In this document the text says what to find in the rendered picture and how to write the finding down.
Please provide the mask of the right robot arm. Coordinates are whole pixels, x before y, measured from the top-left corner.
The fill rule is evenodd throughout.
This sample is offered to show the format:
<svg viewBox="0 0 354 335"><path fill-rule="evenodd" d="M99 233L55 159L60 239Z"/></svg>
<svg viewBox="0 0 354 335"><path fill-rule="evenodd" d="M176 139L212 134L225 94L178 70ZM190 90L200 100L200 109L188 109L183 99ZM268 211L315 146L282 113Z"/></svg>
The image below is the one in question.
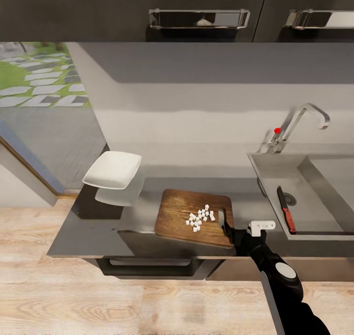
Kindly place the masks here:
<svg viewBox="0 0 354 335"><path fill-rule="evenodd" d="M249 229L232 229L224 221L227 237L244 246L261 272L261 282L277 335L331 335L323 321L303 300L303 287L296 271L266 242L265 229L274 221L248 221Z"/></svg>

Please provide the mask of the parer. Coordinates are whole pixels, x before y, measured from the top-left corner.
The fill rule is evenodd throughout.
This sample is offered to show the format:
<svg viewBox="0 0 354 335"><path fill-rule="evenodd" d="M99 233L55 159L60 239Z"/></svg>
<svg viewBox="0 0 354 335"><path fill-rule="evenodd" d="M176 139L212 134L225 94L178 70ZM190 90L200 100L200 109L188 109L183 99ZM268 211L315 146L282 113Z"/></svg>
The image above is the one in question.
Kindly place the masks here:
<svg viewBox="0 0 354 335"><path fill-rule="evenodd" d="M289 211L289 208L287 206L287 202L285 200L285 196L283 194L281 186L279 187L278 192L279 192L279 195L280 195L280 198L281 198L281 202L282 202L282 206L283 206L282 210L285 213L286 222L287 222L288 227L290 228L289 232L290 233L296 233L295 224L294 224L294 221L292 219L292 216L291 216L291 213Z"/></svg>

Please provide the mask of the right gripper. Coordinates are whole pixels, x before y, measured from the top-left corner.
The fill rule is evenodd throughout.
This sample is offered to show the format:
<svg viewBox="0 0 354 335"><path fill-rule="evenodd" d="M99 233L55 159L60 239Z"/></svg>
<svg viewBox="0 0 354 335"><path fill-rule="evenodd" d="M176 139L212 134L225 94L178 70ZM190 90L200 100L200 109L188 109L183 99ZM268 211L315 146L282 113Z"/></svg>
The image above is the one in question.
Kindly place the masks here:
<svg viewBox="0 0 354 335"><path fill-rule="evenodd" d="M252 258L252 251L258 247L268 247L266 242L266 231L261 229L261 236L251 236L246 229L232 229L230 225L224 221L227 237L232 238L235 246L244 246Z"/></svg>

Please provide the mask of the bowl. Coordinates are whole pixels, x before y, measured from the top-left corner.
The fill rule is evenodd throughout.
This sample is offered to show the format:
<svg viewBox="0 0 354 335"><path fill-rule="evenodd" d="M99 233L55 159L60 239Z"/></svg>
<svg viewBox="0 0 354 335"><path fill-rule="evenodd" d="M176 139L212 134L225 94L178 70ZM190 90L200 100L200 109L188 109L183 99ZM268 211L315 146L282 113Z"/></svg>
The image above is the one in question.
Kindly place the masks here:
<svg viewBox="0 0 354 335"><path fill-rule="evenodd" d="M83 182L104 189L125 190L135 177L141 159L125 152L105 152L90 167Z"/></svg>

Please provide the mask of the cutting board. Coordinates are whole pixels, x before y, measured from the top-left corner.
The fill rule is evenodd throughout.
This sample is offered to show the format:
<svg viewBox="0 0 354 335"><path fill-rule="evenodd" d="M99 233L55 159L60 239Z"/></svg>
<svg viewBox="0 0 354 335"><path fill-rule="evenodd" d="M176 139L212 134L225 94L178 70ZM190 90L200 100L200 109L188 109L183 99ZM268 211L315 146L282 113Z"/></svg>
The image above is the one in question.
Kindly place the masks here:
<svg viewBox="0 0 354 335"><path fill-rule="evenodd" d="M200 230L193 231L196 225L186 224L190 214L198 216L199 212L207 210L213 212L213 219L209 216L202 216L200 219ZM175 238L185 241L200 242L209 245L219 245L232 248L232 238L227 237L226 230L220 228L219 209L225 213L225 221L232 229L235 229L231 199L226 195L212 195L165 189L157 214L154 234L165 238ZM206 218L206 220L204 220Z"/></svg>

